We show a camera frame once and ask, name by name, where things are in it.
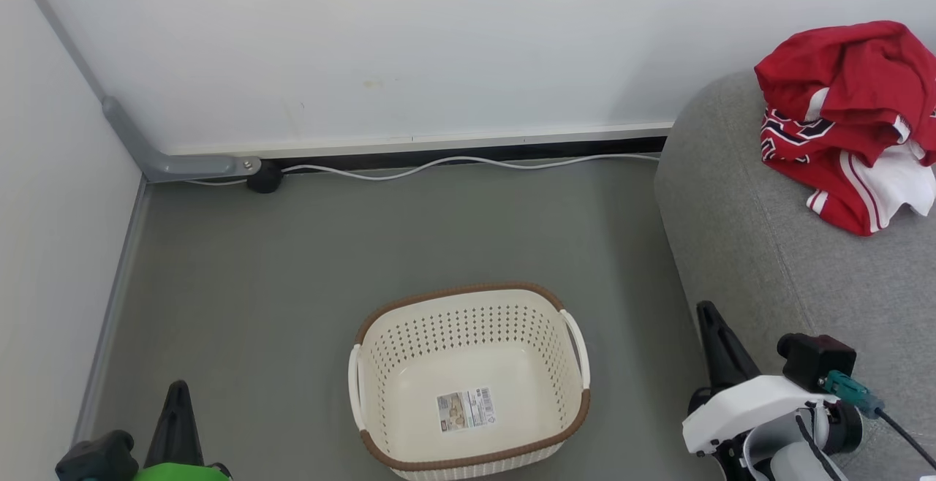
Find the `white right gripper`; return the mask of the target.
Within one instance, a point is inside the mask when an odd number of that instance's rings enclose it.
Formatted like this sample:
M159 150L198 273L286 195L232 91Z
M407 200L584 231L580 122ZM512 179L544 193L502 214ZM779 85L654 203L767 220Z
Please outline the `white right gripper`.
M784 376L761 371L711 301L696 305L700 341L712 397L682 422L689 453L715 454L722 442L804 408L821 405L826 393L808 391Z

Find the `black round floor plug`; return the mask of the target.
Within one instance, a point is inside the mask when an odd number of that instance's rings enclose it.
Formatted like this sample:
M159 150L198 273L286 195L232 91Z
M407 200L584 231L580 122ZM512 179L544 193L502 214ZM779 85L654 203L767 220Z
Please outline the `black round floor plug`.
M245 185L257 194L273 194L280 188L283 179L283 169L276 162L261 160L257 171L245 179Z

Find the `red white sports jersey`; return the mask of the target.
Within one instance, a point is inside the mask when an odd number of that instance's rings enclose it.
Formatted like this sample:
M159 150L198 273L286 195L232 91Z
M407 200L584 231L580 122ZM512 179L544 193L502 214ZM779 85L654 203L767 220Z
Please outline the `red white sports jersey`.
M936 205L936 55L889 20L794 34L753 69L761 158L812 188L806 205L859 237Z

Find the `grey fabric sofa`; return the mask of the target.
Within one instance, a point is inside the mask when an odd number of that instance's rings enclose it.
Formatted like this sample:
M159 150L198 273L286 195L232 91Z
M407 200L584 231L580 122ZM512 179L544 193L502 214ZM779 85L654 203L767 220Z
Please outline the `grey fabric sofa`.
M855 348L853 377L936 458L936 203L872 237L832 227L762 162L763 111L755 72L732 72L666 138L654 192L689 308L711 301L765 374L786 333Z

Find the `cream laundry basket brown rim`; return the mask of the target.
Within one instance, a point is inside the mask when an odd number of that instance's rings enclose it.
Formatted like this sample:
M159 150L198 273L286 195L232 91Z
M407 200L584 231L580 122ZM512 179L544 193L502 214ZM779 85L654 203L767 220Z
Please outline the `cream laundry basket brown rim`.
M354 424L405 481L464 481L555 454L592 401L581 329L557 295L497 282L402 298L372 312L349 355ZM496 425L442 433L436 398L489 387Z

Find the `barcode sticker label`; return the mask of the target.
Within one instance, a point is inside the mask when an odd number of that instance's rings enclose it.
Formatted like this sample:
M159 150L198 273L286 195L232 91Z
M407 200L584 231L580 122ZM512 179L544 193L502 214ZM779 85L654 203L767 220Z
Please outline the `barcode sticker label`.
M442 433L461 432L496 425L499 417L489 387L464 389L438 395L438 420Z

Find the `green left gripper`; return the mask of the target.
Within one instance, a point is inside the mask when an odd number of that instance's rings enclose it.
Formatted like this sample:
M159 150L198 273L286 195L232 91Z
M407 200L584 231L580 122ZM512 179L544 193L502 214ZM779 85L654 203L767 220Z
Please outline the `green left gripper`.
M174 381L157 418L143 470L132 481L232 481L217 466L204 466L187 382Z

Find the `grey metal corner conduit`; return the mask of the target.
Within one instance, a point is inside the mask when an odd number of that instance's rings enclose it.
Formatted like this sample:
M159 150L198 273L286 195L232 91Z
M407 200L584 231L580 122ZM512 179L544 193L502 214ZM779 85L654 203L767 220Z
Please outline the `grey metal corner conduit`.
M164 154L159 148L150 144L143 131L130 117L127 109L114 96L106 94L50 2L48 0L34 0L34 2L66 49L73 64L77 65L84 80L96 95L108 125L136 162L146 181L150 183L211 183L211 179L246 178L260 173L262 160L257 156L210 154L174 156Z

